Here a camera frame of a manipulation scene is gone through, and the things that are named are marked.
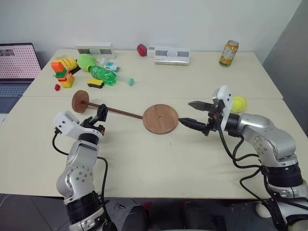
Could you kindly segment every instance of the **laptop screen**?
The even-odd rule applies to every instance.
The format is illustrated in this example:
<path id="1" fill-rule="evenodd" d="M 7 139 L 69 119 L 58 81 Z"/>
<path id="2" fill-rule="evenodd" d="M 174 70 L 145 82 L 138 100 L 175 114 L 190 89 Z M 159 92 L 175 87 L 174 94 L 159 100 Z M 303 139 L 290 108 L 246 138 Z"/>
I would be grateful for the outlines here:
<path id="1" fill-rule="evenodd" d="M 40 71 L 32 43 L 0 44 L 0 81 L 33 80 Z"/>

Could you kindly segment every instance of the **white box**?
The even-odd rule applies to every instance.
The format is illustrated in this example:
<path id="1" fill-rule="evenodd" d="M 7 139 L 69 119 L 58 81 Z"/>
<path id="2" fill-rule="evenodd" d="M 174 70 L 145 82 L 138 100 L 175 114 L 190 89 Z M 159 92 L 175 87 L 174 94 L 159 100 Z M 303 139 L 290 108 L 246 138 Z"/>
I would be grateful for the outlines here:
<path id="1" fill-rule="evenodd" d="M 155 55 L 155 45 L 150 45 L 147 50 L 147 57 L 154 58 Z"/>
<path id="2" fill-rule="evenodd" d="M 110 42 L 76 45 L 76 48 L 80 54 L 93 54 L 108 59 L 114 59 L 116 57 L 116 53 Z"/>
<path id="3" fill-rule="evenodd" d="M 154 63 L 189 65 L 190 50 L 187 48 L 155 47 Z"/>

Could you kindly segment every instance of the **round wooden board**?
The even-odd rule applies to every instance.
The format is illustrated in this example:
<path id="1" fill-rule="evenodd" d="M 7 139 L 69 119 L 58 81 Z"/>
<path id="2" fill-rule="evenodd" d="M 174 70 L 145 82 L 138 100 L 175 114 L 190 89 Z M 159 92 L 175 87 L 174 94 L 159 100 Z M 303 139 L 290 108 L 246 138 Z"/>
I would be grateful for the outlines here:
<path id="1" fill-rule="evenodd" d="M 83 113 L 87 109 L 87 105 L 82 101 L 89 102 L 89 94 L 84 90 L 78 90 L 72 99 L 72 108 L 75 112 Z"/>
<path id="2" fill-rule="evenodd" d="M 167 134 L 178 125 L 178 113 L 172 107 L 165 104 L 156 104 L 143 114 L 143 125 L 155 134 Z"/>

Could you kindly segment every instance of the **red fruit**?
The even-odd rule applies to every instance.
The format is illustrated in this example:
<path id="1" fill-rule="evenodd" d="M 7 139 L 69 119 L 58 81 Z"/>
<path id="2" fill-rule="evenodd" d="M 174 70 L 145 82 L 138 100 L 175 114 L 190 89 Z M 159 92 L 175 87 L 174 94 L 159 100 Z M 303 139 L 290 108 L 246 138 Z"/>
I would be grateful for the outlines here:
<path id="1" fill-rule="evenodd" d="M 138 51 L 138 53 L 139 53 L 140 56 L 146 56 L 146 51 L 147 51 L 147 49 L 146 49 L 146 47 L 145 47 L 142 43 L 140 43 L 140 44 L 138 45 L 137 51 Z"/>

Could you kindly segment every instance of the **orange can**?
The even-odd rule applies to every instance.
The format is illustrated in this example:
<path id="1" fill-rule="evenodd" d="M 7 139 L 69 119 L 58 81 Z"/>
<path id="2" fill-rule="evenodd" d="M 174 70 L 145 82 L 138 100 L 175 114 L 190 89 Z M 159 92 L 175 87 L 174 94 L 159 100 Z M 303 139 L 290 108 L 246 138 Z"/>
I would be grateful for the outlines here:
<path id="1" fill-rule="evenodd" d="M 219 65 L 223 67 L 230 66 L 238 49 L 239 49 L 239 42 L 234 40 L 229 40 L 225 46 L 225 49 L 222 52 L 222 55 L 219 60 Z"/>

